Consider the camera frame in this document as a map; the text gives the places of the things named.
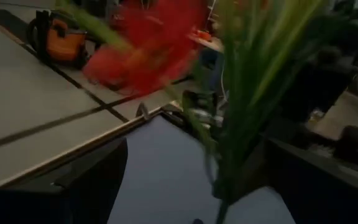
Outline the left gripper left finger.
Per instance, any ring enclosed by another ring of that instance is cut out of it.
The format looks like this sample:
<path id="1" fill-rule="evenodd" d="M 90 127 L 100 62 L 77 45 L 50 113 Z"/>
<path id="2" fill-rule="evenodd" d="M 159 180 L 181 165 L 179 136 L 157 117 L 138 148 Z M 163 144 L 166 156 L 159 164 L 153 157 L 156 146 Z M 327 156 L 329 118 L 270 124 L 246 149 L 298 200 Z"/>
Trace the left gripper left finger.
<path id="1" fill-rule="evenodd" d="M 0 187 L 0 224 L 107 224 L 127 158 L 117 139 Z"/>

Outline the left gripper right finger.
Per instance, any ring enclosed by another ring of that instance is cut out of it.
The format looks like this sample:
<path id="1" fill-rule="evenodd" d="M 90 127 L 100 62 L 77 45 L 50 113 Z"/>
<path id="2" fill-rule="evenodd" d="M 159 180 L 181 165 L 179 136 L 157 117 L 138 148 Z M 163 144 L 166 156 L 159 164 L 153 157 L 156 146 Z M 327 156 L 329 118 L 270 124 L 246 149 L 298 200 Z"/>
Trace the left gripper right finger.
<path id="1" fill-rule="evenodd" d="M 270 185 L 297 224 L 358 224 L 358 177 L 274 139 L 265 142 L 265 158 Z"/>

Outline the red flower bunch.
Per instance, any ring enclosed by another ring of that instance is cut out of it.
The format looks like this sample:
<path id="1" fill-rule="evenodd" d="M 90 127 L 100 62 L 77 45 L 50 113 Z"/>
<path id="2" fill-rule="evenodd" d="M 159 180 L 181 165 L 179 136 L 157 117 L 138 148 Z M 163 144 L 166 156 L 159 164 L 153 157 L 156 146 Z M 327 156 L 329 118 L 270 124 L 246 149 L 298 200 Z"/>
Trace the red flower bunch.
<path id="1" fill-rule="evenodd" d="M 231 205 L 240 199 L 244 166 L 262 126 L 305 62 L 325 41 L 312 27 L 326 0 L 219 0 L 219 34 L 227 106 L 213 137 L 191 112 L 181 107 L 204 146 L 204 166 L 220 205 L 216 224 L 225 224 Z M 138 0 L 119 7 L 121 31 L 110 29 L 73 0 L 56 0 L 58 9 L 104 41 L 83 71 L 91 80 L 123 80 L 146 95 L 163 88 L 179 99 L 172 81 L 193 72 L 203 96 L 210 90 L 195 50 L 195 34 L 206 22 L 208 0 L 154 0 L 143 9 Z"/>

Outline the wooden table board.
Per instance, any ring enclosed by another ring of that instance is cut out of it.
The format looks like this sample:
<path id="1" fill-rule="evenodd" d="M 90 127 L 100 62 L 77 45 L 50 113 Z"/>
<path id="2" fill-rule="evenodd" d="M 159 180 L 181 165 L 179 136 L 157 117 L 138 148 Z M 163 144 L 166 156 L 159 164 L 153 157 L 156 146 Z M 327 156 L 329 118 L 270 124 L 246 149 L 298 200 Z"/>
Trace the wooden table board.
<path id="1" fill-rule="evenodd" d="M 67 156 L 100 137 L 135 123 L 99 112 L 0 146 L 0 186 Z"/>

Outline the black table clamp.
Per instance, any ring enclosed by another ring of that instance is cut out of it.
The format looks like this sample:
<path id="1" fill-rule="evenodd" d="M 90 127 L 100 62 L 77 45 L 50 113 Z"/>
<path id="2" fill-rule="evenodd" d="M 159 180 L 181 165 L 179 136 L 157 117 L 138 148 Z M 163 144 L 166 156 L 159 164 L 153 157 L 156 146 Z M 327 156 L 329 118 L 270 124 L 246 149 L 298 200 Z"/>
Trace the black table clamp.
<path id="1" fill-rule="evenodd" d="M 144 102 L 139 103 L 135 113 L 136 118 L 143 117 L 146 121 L 150 119 L 150 113 Z"/>

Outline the black orange shop vacuum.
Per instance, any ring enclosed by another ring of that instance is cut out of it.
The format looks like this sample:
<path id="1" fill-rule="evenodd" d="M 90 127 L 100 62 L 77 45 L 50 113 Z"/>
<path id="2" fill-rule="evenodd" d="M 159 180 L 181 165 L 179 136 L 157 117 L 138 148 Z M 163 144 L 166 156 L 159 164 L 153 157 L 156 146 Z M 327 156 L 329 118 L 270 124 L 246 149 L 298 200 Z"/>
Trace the black orange shop vacuum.
<path id="1" fill-rule="evenodd" d="M 39 11 L 26 28 L 26 37 L 44 62 L 57 62 L 82 69 L 87 63 L 87 31 L 62 11 Z"/>

